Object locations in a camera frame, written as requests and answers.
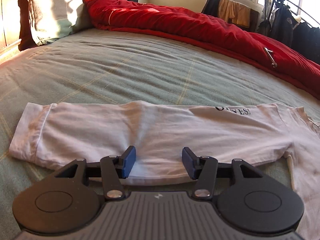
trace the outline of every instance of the red comforter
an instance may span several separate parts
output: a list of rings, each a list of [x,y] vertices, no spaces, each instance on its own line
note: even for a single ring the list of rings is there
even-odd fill
[[[320,99],[320,66],[276,40],[181,7],[127,0],[84,3],[98,29],[150,34],[215,51],[271,73]],[[277,68],[271,66],[264,47],[273,50]]]

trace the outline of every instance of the pillowcase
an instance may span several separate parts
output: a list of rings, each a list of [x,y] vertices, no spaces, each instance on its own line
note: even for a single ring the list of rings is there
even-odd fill
[[[31,35],[40,46],[91,28],[82,0],[28,0]]]

